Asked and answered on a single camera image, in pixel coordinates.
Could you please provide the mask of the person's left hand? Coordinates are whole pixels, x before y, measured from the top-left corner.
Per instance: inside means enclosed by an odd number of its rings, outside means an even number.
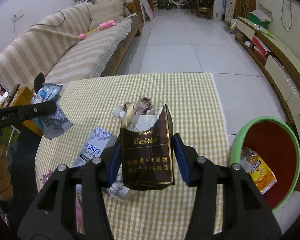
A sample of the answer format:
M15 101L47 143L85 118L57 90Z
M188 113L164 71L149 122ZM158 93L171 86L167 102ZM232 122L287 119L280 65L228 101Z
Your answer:
M11 184L11 175L8 170L9 162L5 155L6 147L2 138L0 138L0 200L6 201L13 196L13 186Z

